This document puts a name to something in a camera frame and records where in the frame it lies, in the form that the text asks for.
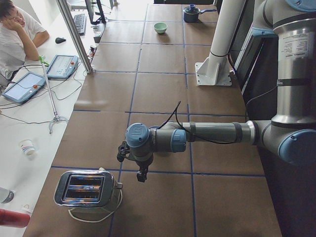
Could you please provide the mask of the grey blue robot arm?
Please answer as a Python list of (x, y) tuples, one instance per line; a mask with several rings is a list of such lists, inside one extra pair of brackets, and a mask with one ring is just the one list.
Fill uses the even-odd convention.
[(313, 0), (257, 0), (252, 32), (278, 36), (277, 112), (271, 120), (245, 123), (166, 121), (147, 128), (134, 123), (118, 147), (117, 159), (139, 166), (144, 182), (155, 152), (183, 152), (187, 142), (259, 145), (293, 165), (316, 159), (316, 3)]

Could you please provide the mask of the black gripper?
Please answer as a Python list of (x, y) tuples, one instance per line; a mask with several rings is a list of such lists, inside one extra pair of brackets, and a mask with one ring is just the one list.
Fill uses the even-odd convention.
[(147, 180), (147, 172), (149, 166), (152, 164), (154, 157), (153, 153), (146, 153), (145, 155), (137, 155), (134, 150), (132, 150), (126, 141), (123, 141), (118, 147), (117, 160), (123, 162), (124, 159), (128, 159), (136, 162), (139, 166), (139, 171), (137, 172), (138, 182), (144, 183)]

